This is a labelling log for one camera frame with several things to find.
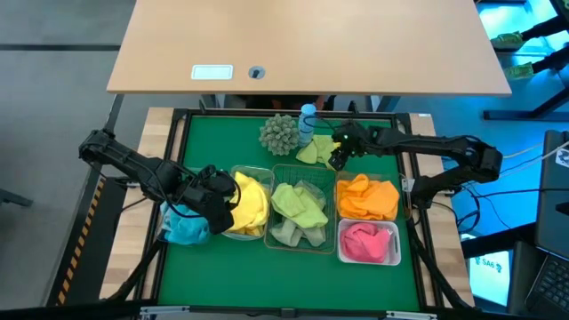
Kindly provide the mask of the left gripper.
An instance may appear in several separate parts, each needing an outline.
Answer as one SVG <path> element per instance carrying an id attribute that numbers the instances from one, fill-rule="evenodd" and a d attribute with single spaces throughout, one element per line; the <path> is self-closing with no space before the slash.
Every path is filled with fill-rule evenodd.
<path id="1" fill-rule="evenodd" d="M 175 189 L 175 203 L 184 204 L 195 212 L 201 212 L 210 204 L 222 204 L 222 209 L 210 206 L 207 219 L 212 234 L 227 231 L 234 225 L 231 213 L 240 204 L 240 187 L 227 172 L 214 165 L 197 172 L 181 168 L 180 185 Z"/>

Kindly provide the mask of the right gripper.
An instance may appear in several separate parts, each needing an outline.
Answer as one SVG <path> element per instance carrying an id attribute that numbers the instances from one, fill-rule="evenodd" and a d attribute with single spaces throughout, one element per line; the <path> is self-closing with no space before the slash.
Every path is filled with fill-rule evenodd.
<path id="1" fill-rule="evenodd" d="M 373 152 L 372 131 L 359 122 L 347 120 L 341 125 L 341 148 L 336 148 L 328 160 L 335 170 L 343 169 L 354 156 L 364 156 Z"/>

